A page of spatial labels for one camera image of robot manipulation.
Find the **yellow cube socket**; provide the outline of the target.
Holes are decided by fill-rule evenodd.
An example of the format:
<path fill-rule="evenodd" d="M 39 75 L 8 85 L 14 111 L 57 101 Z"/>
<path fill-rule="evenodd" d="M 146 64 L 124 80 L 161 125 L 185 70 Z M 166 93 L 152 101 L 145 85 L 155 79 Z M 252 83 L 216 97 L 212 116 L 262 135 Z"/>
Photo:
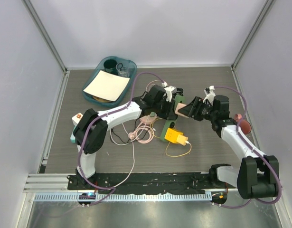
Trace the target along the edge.
<path fill-rule="evenodd" d="M 178 131 L 174 128 L 168 128 L 165 133 L 164 139 L 173 144 L 178 144 L 178 137 L 180 135 L 183 135 L 183 132 Z"/>

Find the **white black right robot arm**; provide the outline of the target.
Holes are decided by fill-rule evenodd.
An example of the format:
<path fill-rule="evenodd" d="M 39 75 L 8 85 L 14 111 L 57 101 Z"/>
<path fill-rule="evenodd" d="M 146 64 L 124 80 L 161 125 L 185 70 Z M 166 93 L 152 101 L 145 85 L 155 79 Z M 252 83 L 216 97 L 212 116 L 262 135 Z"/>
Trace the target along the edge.
<path fill-rule="evenodd" d="M 282 187 L 278 160 L 258 150 L 244 135 L 238 122 L 229 116 L 227 96 L 216 95 L 210 101 L 196 96 L 189 104 L 179 103 L 175 112 L 197 121 L 210 121 L 213 131 L 241 161 L 238 170 L 229 165 L 218 165 L 208 176 L 212 187 L 218 188 L 226 182 L 236 187 L 243 199 L 280 198 Z"/>

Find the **pink cube socket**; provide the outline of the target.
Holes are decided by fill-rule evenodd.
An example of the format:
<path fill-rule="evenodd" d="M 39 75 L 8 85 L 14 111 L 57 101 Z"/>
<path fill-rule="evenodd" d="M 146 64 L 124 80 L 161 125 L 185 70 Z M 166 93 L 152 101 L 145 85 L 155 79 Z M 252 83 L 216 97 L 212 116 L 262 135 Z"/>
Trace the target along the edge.
<path fill-rule="evenodd" d="M 186 115 L 184 115 L 184 114 L 182 114 L 182 113 L 179 112 L 180 109 L 182 109 L 182 108 L 184 108 L 184 107 L 186 107 L 186 106 L 187 106 L 186 104 L 178 103 L 178 104 L 177 104 L 177 107 L 175 108 L 175 114 L 187 118 Z"/>

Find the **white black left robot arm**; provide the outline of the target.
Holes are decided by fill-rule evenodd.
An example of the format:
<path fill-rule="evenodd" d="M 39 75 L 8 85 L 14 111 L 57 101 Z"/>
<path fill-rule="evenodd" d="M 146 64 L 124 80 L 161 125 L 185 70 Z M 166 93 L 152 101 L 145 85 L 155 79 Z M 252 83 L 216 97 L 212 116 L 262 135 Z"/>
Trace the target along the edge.
<path fill-rule="evenodd" d="M 75 143 L 80 152 L 77 166 L 80 174 L 79 185 L 86 190 L 94 186 L 96 152 L 101 149 L 107 131 L 152 112 L 164 120 L 176 120 L 175 106 L 178 95 L 183 95 L 183 89 L 154 85 L 150 91 L 132 98 L 119 107 L 100 112 L 88 109 L 73 130 Z"/>

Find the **yellow charger plug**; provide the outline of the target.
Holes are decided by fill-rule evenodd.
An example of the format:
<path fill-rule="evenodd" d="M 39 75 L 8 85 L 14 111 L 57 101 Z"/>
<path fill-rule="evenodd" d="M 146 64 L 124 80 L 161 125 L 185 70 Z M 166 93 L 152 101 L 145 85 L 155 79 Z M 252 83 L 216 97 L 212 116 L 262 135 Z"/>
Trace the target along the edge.
<path fill-rule="evenodd" d="M 186 144 L 189 144 L 189 141 L 188 141 L 188 137 L 184 136 L 184 135 L 179 135 L 177 137 L 177 143 L 185 146 Z"/>

